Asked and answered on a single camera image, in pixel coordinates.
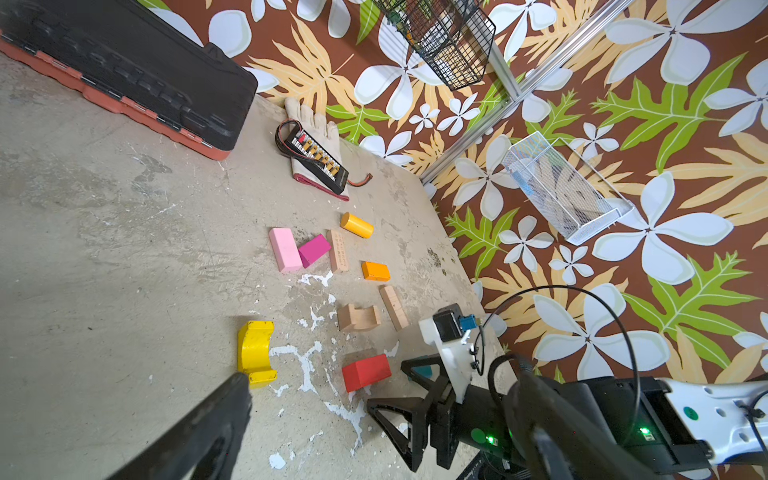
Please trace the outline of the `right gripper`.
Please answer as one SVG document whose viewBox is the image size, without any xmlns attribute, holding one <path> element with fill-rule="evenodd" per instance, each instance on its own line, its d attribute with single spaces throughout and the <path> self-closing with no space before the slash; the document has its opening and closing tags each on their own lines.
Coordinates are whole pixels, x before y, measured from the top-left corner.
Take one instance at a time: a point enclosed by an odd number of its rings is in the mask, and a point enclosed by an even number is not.
<svg viewBox="0 0 768 480">
<path fill-rule="evenodd" d="M 470 385 L 462 403 L 439 354 L 403 360 L 401 371 L 429 397 L 370 398 L 368 414 L 408 469 L 416 472 L 431 445 L 449 469 L 460 443 L 522 465 L 501 409 L 488 390 Z M 582 383 L 552 384 L 531 373 L 513 385 L 513 436 L 535 479 L 656 479 L 622 447 L 595 396 Z"/>
</svg>

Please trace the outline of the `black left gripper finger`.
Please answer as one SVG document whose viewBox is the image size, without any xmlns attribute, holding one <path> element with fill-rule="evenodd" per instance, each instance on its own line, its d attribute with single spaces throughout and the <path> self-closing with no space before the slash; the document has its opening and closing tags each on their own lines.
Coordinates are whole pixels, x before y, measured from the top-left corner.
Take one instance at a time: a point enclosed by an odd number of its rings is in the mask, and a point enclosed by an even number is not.
<svg viewBox="0 0 768 480">
<path fill-rule="evenodd" d="M 248 377 L 236 372 L 113 479 L 230 479 L 252 406 Z"/>
</svg>

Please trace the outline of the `red block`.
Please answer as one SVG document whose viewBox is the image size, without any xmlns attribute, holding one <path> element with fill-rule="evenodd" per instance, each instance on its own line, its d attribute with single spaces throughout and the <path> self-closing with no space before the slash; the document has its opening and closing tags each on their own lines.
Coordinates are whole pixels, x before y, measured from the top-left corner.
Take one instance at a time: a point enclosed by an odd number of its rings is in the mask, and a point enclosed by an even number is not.
<svg viewBox="0 0 768 480">
<path fill-rule="evenodd" d="M 355 392 L 391 376 L 391 368 L 385 354 L 358 360 L 342 368 L 346 391 Z"/>
</svg>

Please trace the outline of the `natural wood arch block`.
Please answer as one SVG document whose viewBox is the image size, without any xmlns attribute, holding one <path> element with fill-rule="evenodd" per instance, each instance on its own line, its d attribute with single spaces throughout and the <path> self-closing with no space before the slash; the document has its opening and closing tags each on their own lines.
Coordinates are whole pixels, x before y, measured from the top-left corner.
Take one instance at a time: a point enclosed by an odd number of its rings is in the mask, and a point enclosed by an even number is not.
<svg viewBox="0 0 768 480">
<path fill-rule="evenodd" d="M 337 312 L 341 332 L 366 332 L 381 325 L 381 315 L 376 306 L 356 307 L 348 304 Z"/>
</svg>

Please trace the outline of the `orange block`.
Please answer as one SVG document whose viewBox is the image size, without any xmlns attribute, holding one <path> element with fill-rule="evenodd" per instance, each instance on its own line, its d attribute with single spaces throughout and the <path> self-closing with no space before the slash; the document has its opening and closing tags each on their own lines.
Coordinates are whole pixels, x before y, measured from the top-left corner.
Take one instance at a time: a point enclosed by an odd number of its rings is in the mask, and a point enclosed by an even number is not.
<svg viewBox="0 0 768 480">
<path fill-rule="evenodd" d="M 385 264 L 364 261 L 363 278 L 369 281 L 388 282 L 391 279 L 389 268 Z"/>
</svg>

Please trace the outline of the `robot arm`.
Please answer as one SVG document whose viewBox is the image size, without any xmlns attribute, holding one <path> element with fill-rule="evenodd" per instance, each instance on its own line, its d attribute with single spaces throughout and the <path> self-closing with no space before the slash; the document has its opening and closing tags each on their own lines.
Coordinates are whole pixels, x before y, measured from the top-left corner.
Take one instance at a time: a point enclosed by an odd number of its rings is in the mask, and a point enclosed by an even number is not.
<svg viewBox="0 0 768 480">
<path fill-rule="evenodd" d="M 616 443 L 656 479 L 726 466 L 767 466 L 767 377 L 696 384 L 602 377 L 589 387 Z M 513 436 L 513 386 L 501 402 Z"/>
</svg>

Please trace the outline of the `yellow cylinder block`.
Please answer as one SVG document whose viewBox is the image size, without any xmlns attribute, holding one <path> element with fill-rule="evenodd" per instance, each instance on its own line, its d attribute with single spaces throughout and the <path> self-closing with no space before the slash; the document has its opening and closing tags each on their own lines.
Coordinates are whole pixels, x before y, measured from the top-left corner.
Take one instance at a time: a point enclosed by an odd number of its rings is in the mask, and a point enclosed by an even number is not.
<svg viewBox="0 0 768 480">
<path fill-rule="evenodd" d="M 340 226 L 344 230 L 364 239 L 369 239 L 374 233 L 374 226 L 372 224 L 360 219 L 350 212 L 342 215 Z"/>
</svg>

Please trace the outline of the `teal block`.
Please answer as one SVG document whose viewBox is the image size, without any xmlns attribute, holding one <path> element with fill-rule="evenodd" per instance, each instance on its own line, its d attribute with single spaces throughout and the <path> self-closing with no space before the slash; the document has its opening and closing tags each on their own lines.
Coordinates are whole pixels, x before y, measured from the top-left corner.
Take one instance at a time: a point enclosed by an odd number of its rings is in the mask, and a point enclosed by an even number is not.
<svg viewBox="0 0 768 480">
<path fill-rule="evenodd" d="M 422 365 L 413 368 L 413 372 L 428 379 L 433 378 L 432 365 Z"/>
</svg>

